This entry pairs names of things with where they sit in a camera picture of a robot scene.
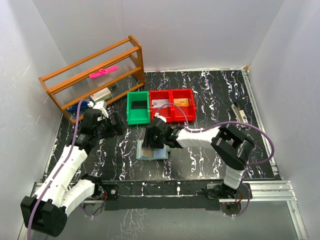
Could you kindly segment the white striped credit card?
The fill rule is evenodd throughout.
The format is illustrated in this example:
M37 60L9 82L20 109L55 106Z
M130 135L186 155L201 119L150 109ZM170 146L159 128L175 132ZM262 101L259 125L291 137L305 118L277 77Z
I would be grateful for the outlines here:
M169 100L168 99L152 99L151 100L151 107L152 108L160 108L161 106L168 104Z

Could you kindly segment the black credit card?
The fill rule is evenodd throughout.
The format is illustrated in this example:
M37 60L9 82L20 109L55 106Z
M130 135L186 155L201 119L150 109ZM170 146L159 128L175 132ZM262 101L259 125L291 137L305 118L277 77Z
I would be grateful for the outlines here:
M146 100L136 100L131 102L130 109L131 110L147 109L148 106L149 105Z

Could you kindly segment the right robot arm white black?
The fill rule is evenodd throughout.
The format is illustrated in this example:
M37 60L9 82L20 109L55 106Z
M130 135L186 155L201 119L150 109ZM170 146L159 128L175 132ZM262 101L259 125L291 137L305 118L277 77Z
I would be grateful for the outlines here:
M163 149L165 146L171 149L214 149L226 164L225 176L222 184L202 193L207 198L233 199L241 192L240 184L255 143L231 123L207 129L190 129L187 126L172 127L156 117L146 127L141 147Z

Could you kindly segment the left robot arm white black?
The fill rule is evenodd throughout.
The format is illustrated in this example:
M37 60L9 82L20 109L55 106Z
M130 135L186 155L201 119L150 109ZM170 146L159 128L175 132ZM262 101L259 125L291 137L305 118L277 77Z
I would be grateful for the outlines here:
M118 112L108 115L91 108L84 112L82 120L76 121L74 133L49 176L32 196L25 196L20 203L28 240L33 231L59 236L68 216L85 199L97 200L103 195L100 177L85 174L74 186L70 183L100 140L121 136L124 129Z

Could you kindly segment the green card holder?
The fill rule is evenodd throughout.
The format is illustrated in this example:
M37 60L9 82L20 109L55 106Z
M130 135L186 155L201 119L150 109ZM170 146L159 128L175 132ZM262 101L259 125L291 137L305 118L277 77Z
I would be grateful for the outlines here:
M137 141L136 158L138 160L167 160L169 158L169 153L171 152L171 148L168 147L167 145L165 145L163 148L153 148L152 158L140 157L142 143L143 143L142 140Z

